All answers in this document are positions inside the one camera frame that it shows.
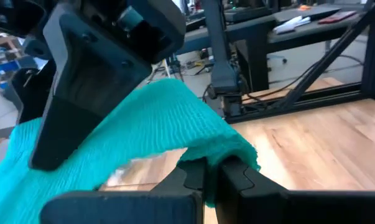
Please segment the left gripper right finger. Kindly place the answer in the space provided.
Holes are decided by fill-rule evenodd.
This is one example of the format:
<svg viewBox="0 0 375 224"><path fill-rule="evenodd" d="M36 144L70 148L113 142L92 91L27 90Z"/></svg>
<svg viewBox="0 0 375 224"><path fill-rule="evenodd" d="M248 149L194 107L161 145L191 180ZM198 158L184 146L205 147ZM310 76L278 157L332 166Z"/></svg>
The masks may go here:
<svg viewBox="0 0 375 224"><path fill-rule="evenodd" d="M375 224L375 191L288 190L229 157L218 169L219 224Z"/></svg>

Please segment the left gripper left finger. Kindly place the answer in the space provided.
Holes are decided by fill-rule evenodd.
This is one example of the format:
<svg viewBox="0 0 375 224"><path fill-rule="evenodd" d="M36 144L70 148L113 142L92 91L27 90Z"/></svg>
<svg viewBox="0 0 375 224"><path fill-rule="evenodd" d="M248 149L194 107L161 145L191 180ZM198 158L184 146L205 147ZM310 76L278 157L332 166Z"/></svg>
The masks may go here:
<svg viewBox="0 0 375 224"><path fill-rule="evenodd" d="M202 224L206 160L182 161L150 191L74 191L47 202L40 224Z"/></svg>

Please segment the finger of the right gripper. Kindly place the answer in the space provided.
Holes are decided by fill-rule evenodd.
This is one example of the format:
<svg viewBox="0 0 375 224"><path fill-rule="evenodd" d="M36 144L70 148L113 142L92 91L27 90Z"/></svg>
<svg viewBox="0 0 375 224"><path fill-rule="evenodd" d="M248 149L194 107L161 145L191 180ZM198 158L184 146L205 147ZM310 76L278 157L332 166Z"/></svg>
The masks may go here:
<svg viewBox="0 0 375 224"><path fill-rule="evenodd" d="M49 60L42 69L22 68L11 81L11 101L18 110L17 124L39 118L52 86L55 62Z"/></svg>
<svg viewBox="0 0 375 224"><path fill-rule="evenodd" d="M56 71L30 168L55 170L151 73L151 65L67 2L43 30Z"/></svg>

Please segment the teal green elastic bandage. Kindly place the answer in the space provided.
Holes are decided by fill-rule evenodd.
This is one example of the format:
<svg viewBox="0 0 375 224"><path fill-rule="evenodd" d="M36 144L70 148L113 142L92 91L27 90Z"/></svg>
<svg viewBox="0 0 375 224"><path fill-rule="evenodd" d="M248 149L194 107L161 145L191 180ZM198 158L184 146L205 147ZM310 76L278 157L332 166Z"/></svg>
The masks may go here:
<svg viewBox="0 0 375 224"><path fill-rule="evenodd" d="M0 163L0 224L39 224L50 199L93 190L120 166L173 149L181 159L207 158L210 170L240 157L259 170L255 148L181 81L163 79L134 90L57 170L30 169L41 118L17 125Z"/></svg>

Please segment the blue storage bins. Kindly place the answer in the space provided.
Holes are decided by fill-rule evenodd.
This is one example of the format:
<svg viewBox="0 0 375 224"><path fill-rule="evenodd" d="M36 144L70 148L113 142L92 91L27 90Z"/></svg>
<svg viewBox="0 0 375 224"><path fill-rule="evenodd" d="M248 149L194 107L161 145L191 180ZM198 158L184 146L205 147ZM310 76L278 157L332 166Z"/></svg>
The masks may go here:
<svg viewBox="0 0 375 224"><path fill-rule="evenodd" d="M0 47L0 91L8 87L12 74L19 69L19 49Z"/></svg>

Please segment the white papers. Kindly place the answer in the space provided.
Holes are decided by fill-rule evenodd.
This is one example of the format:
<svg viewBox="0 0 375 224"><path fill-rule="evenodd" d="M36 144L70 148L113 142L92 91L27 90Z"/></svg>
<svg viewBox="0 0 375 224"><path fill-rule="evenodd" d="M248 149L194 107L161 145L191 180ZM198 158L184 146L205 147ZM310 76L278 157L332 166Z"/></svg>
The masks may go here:
<svg viewBox="0 0 375 224"><path fill-rule="evenodd" d="M309 23L311 23L310 17L298 16L273 28L273 33L279 35L279 34L284 34L288 32L294 32L296 27L303 26Z"/></svg>

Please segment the red notebook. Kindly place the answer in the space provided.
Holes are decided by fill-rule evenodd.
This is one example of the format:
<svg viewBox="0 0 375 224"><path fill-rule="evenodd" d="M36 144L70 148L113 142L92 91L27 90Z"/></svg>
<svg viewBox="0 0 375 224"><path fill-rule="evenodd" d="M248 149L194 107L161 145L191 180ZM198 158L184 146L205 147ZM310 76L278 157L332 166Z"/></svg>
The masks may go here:
<svg viewBox="0 0 375 224"><path fill-rule="evenodd" d="M330 15L324 19L320 19L318 21L318 24L333 24L333 23L337 23L337 22L340 22L340 21L343 21L349 17L352 17L354 16L355 14L357 14L356 11L343 11L343 12L337 12L333 15Z"/></svg>

